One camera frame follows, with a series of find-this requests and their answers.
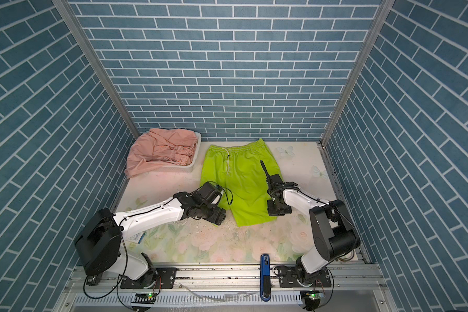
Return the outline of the neon green shorts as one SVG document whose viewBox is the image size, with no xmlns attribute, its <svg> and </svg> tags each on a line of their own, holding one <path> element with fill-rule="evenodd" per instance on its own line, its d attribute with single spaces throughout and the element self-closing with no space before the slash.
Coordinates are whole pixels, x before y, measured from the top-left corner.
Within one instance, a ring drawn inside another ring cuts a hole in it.
<svg viewBox="0 0 468 312">
<path fill-rule="evenodd" d="M 226 190 L 219 206 L 230 210 L 237 226 L 254 226 L 276 220 L 268 214 L 267 177 L 281 170 L 266 143 L 259 139 L 244 146 L 211 145 L 205 154 L 200 183 L 210 182 Z"/>
</svg>

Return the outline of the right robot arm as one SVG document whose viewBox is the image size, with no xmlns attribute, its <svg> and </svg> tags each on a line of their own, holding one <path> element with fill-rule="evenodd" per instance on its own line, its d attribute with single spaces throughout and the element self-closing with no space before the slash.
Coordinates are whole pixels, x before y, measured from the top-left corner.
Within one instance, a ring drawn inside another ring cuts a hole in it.
<svg viewBox="0 0 468 312">
<path fill-rule="evenodd" d="M 360 236 L 344 202 L 314 198 L 297 183 L 282 181 L 278 174 L 268 174 L 266 179 L 269 216 L 282 217 L 296 209 L 309 218 L 314 247 L 296 260 L 300 279 L 317 274 L 360 246 Z"/>
</svg>

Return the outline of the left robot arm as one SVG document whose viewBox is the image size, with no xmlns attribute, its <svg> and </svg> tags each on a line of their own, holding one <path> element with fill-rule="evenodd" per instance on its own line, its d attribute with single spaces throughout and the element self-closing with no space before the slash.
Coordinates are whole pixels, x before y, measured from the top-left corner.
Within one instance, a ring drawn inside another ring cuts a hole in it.
<svg viewBox="0 0 468 312">
<path fill-rule="evenodd" d="M 109 271 L 138 281 L 143 287 L 150 285 L 157 273 L 149 256 L 129 255 L 124 242 L 147 230 L 187 218 L 219 226 L 226 218 L 226 210 L 219 207 L 223 195 L 221 186 L 206 182 L 193 192 L 178 192 L 141 209 L 118 213 L 98 210 L 74 240 L 85 274 L 97 276 Z"/>
</svg>

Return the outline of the pink shorts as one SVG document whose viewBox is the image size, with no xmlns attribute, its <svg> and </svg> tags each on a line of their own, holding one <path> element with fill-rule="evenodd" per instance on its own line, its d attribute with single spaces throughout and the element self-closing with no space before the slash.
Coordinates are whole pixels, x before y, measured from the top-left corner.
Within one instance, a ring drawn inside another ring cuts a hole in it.
<svg viewBox="0 0 468 312">
<path fill-rule="evenodd" d="M 188 166 L 200 139 L 186 129 L 150 129 L 129 150 L 125 174 L 132 178 L 164 166 Z"/>
</svg>

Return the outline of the brown tape roll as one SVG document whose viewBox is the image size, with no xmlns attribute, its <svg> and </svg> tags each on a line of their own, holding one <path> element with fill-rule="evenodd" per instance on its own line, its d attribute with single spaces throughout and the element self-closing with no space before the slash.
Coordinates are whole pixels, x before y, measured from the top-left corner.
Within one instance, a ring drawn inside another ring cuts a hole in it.
<svg viewBox="0 0 468 312">
<path fill-rule="evenodd" d="M 345 254 L 344 256 L 341 256 L 338 258 L 339 261 L 341 262 L 349 262 L 352 261 L 356 256 L 356 251 L 352 250 L 351 252 Z"/>
</svg>

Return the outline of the blue handheld tool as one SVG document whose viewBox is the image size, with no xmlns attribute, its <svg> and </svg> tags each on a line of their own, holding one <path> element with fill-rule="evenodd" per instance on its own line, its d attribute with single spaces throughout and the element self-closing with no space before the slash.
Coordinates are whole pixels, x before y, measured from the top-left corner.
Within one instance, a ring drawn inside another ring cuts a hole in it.
<svg viewBox="0 0 468 312">
<path fill-rule="evenodd" d="M 271 299 L 271 281 L 270 281 L 270 257 L 269 254 L 261 254 L 260 257 L 260 289 L 261 300 L 268 302 Z"/>
</svg>

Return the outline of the black stapler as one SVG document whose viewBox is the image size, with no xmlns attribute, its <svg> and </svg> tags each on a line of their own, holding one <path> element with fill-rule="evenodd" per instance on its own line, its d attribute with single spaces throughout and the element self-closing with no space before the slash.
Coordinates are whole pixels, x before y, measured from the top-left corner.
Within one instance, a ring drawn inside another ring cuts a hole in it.
<svg viewBox="0 0 468 312">
<path fill-rule="evenodd" d="M 87 276 L 85 284 L 87 286 L 97 286 L 101 281 L 102 275 L 102 273 L 99 273 L 96 275 Z"/>
</svg>

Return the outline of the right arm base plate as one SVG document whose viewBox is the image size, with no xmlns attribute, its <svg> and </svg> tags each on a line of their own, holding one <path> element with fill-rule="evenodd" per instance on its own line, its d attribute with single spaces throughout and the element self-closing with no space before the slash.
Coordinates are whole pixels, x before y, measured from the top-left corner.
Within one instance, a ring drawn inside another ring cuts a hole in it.
<svg viewBox="0 0 468 312">
<path fill-rule="evenodd" d="M 318 270 L 314 273 L 307 273 L 300 266 L 278 265 L 273 268 L 281 288 L 296 287 L 331 287 L 331 276 L 327 270 Z"/>
</svg>

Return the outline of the aluminium front rail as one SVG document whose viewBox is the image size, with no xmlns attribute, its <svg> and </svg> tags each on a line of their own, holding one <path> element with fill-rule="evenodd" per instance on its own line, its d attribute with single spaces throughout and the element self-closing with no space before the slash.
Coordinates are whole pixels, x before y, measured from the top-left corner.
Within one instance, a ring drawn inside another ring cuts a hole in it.
<svg viewBox="0 0 468 312">
<path fill-rule="evenodd" d="M 259 291 L 263 283 L 261 265 L 245 264 L 162 264 L 156 265 L 161 287 L 166 291 Z M 383 291 L 387 283 L 378 265 L 357 261 L 328 265 L 306 282 L 298 280 L 289 264 L 272 263 L 269 270 L 273 291 L 285 289 L 317 291 Z"/>
</svg>

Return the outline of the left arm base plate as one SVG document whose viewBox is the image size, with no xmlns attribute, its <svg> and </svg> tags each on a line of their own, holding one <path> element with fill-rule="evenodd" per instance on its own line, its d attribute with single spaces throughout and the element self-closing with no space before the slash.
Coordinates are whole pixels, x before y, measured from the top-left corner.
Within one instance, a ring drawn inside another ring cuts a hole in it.
<svg viewBox="0 0 468 312">
<path fill-rule="evenodd" d="M 177 271 L 175 267 L 149 269 L 143 277 L 137 280 L 123 277 L 120 287 L 122 289 L 172 289 Z"/>
</svg>

